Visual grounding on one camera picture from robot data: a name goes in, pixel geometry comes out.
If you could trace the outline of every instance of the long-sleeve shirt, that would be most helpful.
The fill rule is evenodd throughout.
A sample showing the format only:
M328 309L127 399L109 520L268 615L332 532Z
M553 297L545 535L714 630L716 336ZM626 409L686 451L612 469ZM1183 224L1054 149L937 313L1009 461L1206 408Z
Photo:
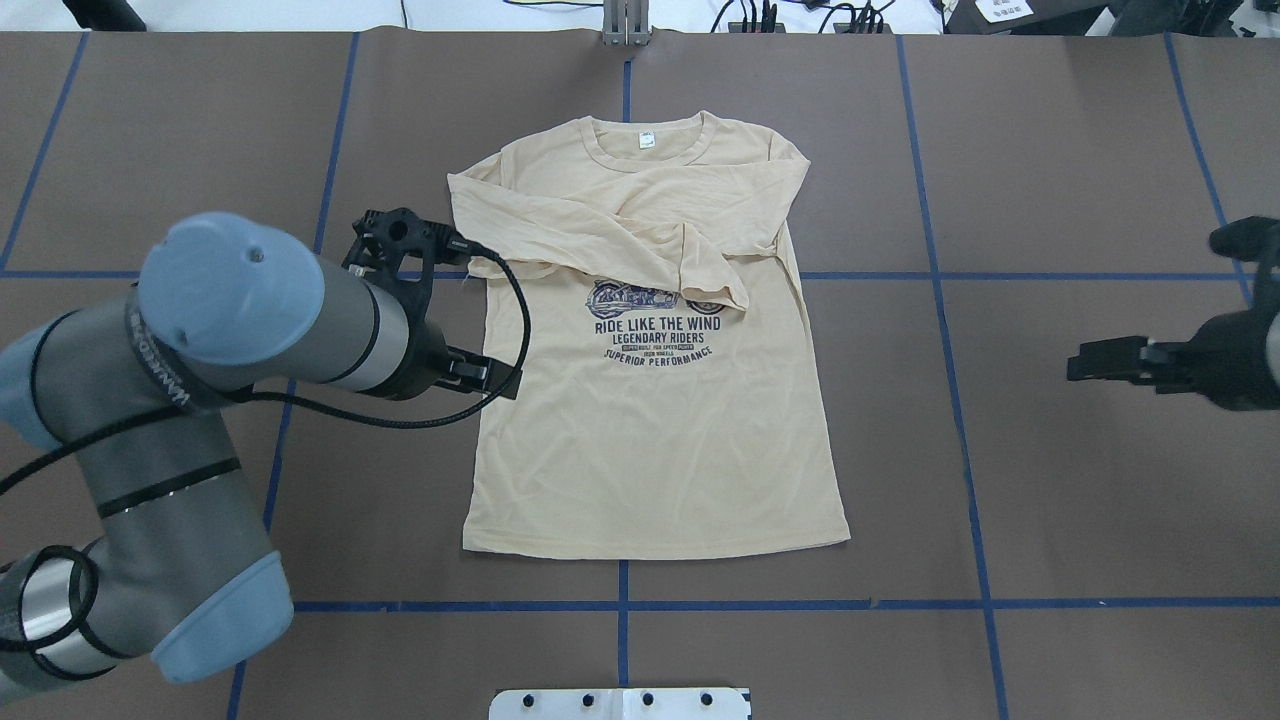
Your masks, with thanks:
M703 559L849 539L786 215L809 161L709 113L581 118L449 176L532 316L481 416L467 550ZM521 314L486 260L485 354Z

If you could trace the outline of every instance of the black device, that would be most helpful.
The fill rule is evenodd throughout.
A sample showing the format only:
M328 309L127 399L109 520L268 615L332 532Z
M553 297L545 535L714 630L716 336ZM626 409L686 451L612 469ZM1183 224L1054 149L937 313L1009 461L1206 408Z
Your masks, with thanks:
M147 24L124 0L63 0L84 29L143 32Z
M1068 360L1068 380L1126 380L1157 395L1196 392L1228 410L1280 409L1280 220L1245 218L1210 234L1222 258L1257 263L1253 307L1217 315L1187 342L1142 336L1080 346Z
M401 366L366 395L406 400L428 387L456 392L483 392L500 387L513 368L500 360L445 345L439 325L428 319L436 264L465 265L471 260L471 242L444 223L424 220L407 208L369 210L352 223L356 240L342 266L394 297L408 319L408 346ZM419 278L401 273L406 258L422 261ZM515 400L520 373L507 384L503 397Z

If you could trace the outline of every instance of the metal stand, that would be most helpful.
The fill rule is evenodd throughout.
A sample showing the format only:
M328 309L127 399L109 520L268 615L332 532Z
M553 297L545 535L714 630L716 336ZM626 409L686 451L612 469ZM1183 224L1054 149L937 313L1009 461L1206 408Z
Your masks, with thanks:
M605 45L649 45L649 0L604 0Z

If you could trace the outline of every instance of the blue tape line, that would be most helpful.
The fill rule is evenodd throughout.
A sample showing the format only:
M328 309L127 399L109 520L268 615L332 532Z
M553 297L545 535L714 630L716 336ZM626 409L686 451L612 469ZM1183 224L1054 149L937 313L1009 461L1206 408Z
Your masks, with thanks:
M294 612L616 612L612 600L544 601L298 601Z
M137 270L3 270L0 278L31 279L31 281L102 281L138 279Z
M618 560L618 687L631 687L631 562Z
M18 200L18 211L13 215L13 224L9 225L9 237L5 240L4 250L0 250L0 270L9 264L14 245L18 243L18 231L22 229L22 218L27 214L27 202L36 190L36 179L40 178L40 168L45 164L49 154L49 145L54 141L54 131L58 129L58 120L63 117L63 108L67 105L67 96L72 92L72 83L76 82L76 72L79 70L81 58L84 56L84 46L88 45L88 33L82 32L79 44L76 45L76 55L72 56L72 67L67 69L67 78L63 81L63 91L58 95L58 104L54 105L54 114L49 118L49 127L45 128L45 137L40 141L40 150L36 152L36 161L31 165L27 176L27 186L22 190L22 199Z
M289 380L284 389L287 395L293 395L298 389L297 380ZM285 402L280 410L280 428L275 433L275 455L271 457L271 479L266 486L266 502L262 506L262 527L271 532L271 521L275 519L275 495L280 489L280 473L284 470L284 436L289 432L289 421L293 419L293 405Z
M236 665L236 675L232 678L232 692L227 698L227 720L236 720L239 716L239 696L244 688L244 666L247 664L247 660L242 660Z
M351 78L356 74L356 50L360 47L360 33L351 33L351 50L347 51L347 76L342 81L342 100L338 102L338 120L333 127L333 145L329 147L329 170L324 178L324 195L320 196L320 218L316 220L316 237L311 250L319 255L324 249L324 229L329 220L329 200L333 197L333 178L338 174L338 154L342 151L342 131L347 124L347 101L351 100Z
M1066 597L993 600L996 610L1280 607L1280 597Z
M631 122L631 60L622 63L622 122Z
M945 281L1234 282L1235 273L938 273Z
M1204 187L1208 190L1210 202L1213 205L1213 215L1217 217L1219 227L1226 224L1226 214L1222 211L1222 201L1217 195L1217 183L1213 182L1213 173L1208 169L1208 160L1204 159L1204 147L1199 142L1199 133L1196 132L1196 120L1192 118L1192 106L1187 102L1187 88L1183 86L1183 72L1178 67L1178 53L1174 50L1172 33L1165 32L1165 53L1169 55L1169 70L1174 76L1174 90L1178 91L1178 104L1183 108L1183 120L1187 122L1187 135L1192 138L1192 149L1196 151L1196 161L1199 163L1201 174L1204 177ZM1244 302L1253 305L1253 292L1249 290L1249 278L1244 274L1244 266L1239 260L1231 260L1235 268L1236 281L1240 283L1240 292Z
M872 612L982 610L980 600L640 600L635 612Z
M964 482L969 495L969 530L973 538L973 555L978 566L978 589L982 593L982 615L987 626L987 651L991 656L991 676L996 691L996 710L1001 720L1009 720L1009 701L1005 693L1005 671L1000 660L1000 639L996 635L996 614L991 609L991 583L987 578L987 553L982 542L982 520L978 516L978 493L973 483L973 464L969 459L969 437L964 427L964 407L960 404L960 387L956 382L955 357L951 351L951 329L947 325L946 302L942 296L942 273L938 268L938 249L933 238L933 218L929 213L929 196L924 183L924 164L920 160L920 137L915 124L915 108L911 102L911 79L906 65L906 45L902 36L897 40L897 67L902 77L902 104L906 108L906 129L911 140L911 161L915 165L915 188L920 202L920 219L924 223L924 243L929 252L929 272L933 275L933 302L938 314L938 331L942 336L942 356L946 361L947 384L951 389L951 415L960 436L960 455L964 461Z
M992 610L1123 610L1280 607L1280 597L1066 597L983 600L541 600L297 601L296 612L973 612Z
M1066 281L1130 281L1130 282L1235 282L1235 273L938 273L945 281L995 282L1066 282ZM399 273L406 281L422 278L419 270ZM438 281L461 281L466 270L436 270ZM137 270L0 270L0 278L15 279L138 279ZM881 270L809 270L800 273L805 281L932 281L933 273Z
M931 277L929 273L882 273L876 270L851 273L809 270L800 273L803 281L927 281Z

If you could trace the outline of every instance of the white mounting plate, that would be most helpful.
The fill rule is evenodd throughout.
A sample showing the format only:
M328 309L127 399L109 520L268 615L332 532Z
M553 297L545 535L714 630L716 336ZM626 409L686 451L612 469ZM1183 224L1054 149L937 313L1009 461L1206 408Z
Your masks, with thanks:
M489 720L750 720L750 697L736 688L503 691L489 703Z

